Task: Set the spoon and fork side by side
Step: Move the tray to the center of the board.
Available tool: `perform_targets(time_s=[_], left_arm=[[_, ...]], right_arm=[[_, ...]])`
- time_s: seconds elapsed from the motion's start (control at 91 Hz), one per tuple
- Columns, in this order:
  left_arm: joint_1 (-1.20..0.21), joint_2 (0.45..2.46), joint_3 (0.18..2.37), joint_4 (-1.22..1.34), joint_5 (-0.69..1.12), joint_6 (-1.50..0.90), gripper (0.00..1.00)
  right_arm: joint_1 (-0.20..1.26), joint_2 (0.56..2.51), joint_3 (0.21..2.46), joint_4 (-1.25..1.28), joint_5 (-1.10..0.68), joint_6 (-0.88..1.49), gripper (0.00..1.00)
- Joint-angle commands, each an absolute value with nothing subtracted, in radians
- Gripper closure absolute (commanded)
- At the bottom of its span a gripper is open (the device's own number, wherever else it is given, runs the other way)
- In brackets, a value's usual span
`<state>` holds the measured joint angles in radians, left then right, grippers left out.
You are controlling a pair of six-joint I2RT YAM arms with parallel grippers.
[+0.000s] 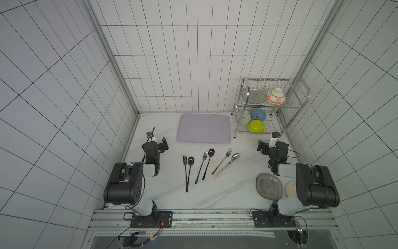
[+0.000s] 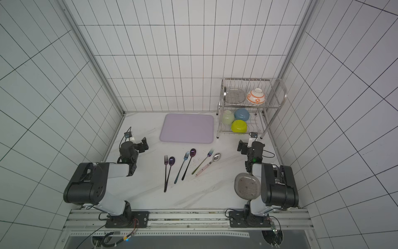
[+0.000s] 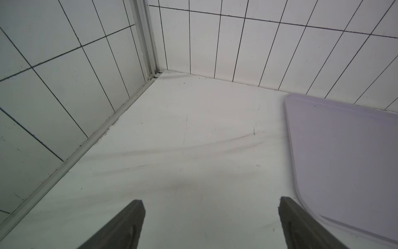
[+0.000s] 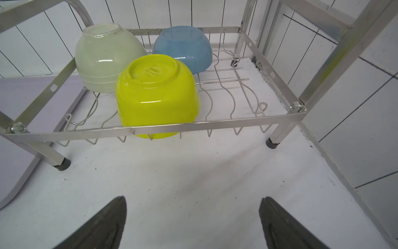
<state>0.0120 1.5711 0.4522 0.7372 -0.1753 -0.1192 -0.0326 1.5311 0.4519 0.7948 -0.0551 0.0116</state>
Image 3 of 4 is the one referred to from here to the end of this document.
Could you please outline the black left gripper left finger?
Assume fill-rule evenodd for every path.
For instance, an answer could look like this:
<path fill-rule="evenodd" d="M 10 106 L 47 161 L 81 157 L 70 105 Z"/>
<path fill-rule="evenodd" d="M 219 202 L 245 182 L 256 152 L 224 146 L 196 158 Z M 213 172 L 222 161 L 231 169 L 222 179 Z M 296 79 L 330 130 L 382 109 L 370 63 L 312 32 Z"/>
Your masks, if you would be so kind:
<path fill-rule="evenodd" d="M 83 243 L 81 249 L 136 249 L 146 210 L 142 200 L 133 200 Z"/>

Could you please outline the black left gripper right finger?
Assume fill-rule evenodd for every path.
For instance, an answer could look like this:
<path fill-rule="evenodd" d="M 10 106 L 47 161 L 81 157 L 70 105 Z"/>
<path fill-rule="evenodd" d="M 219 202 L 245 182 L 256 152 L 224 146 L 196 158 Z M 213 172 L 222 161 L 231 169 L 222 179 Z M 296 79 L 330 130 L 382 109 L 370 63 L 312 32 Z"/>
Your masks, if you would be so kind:
<path fill-rule="evenodd" d="M 340 240 L 311 217 L 290 197 L 281 197 L 278 207 L 289 249 L 345 249 Z"/>

